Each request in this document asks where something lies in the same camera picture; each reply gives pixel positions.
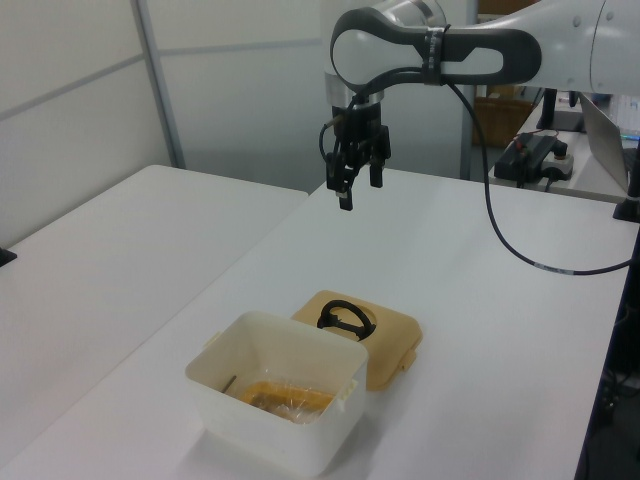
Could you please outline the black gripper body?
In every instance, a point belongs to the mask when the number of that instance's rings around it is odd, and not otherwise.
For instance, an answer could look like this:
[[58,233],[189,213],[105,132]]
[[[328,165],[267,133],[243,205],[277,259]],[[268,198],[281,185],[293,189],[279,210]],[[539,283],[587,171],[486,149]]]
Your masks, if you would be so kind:
[[351,110],[347,107],[331,107],[333,118],[338,121],[334,126],[337,149],[358,151],[373,149],[389,151],[389,129],[382,124],[381,104],[356,104]]

